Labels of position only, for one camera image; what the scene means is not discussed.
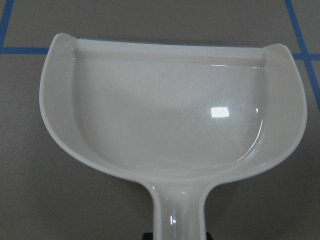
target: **glossy white surface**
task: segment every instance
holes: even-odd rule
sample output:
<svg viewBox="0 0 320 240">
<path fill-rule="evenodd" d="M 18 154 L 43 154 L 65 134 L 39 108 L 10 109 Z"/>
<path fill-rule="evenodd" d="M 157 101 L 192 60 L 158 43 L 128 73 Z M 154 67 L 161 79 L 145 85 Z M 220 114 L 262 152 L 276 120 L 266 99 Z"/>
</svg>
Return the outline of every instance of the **glossy white surface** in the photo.
<svg viewBox="0 0 320 240">
<path fill-rule="evenodd" d="M 79 161 L 143 184 L 154 239 L 205 239 L 216 185 L 283 161 L 303 135 L 304 89 L 289 50 L 176 46 L 58 34 L 40 109 Z"/>
</svg>

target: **handle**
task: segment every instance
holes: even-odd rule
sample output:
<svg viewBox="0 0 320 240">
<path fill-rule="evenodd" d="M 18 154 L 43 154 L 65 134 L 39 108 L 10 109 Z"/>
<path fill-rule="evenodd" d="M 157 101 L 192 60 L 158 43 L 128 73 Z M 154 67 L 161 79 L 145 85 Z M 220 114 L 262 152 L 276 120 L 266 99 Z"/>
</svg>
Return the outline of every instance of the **handle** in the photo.
<svg viewBox="0 0 320 240">
<path fill-rule="evenodd" d="M 153 198 L 154 240 L 206 240 L 205 186 L 158 184 L 149 188 Z"/>
</svg>

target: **white scoop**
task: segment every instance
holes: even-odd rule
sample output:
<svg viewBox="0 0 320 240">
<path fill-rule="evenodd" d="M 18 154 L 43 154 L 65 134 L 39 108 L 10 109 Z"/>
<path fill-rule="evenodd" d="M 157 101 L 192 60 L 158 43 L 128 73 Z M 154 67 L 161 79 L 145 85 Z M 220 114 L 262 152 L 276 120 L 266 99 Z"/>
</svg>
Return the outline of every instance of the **white scoop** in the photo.
<svg viewBox="0 0 320 240">
<path fill-rule="evenodd" d="M 205 240 L 204 204 L 222 183 L 286 159 L 307 120 L 287 47 L 52 41 L 40 109 L 84 164 L 145 186 L 155 240 Z"/>
</svg>

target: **gray floor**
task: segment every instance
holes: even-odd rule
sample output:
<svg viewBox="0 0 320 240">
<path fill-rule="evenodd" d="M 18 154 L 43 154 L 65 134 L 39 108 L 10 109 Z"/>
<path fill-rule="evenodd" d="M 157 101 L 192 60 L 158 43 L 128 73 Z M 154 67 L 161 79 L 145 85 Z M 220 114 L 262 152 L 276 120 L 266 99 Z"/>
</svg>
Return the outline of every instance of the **gray floor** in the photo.
<svg viewBox="0 0 320 240">
<path fill-rule="evenodd" d="M 293 0 L 310 53 L 320 54 L 320 1 Z M 0 14 L 4 1 L 0 1 Z M 262 47 L 300 53 L 284 1 L 14 1 L 4 47 L 48 47 L 53 36 Z M 140 185 L 89 168 L 48 134 L 38 93 L 45 55 L 0 55 L 0 239 L 140 240 L 153 204 Z M 320 113 L 297 60 L 308 122 L 277 167 L 209 194 L 214 240 L 320 239 Z M 312 62 L 320 80 L 320 61 Z"/>
</svg>

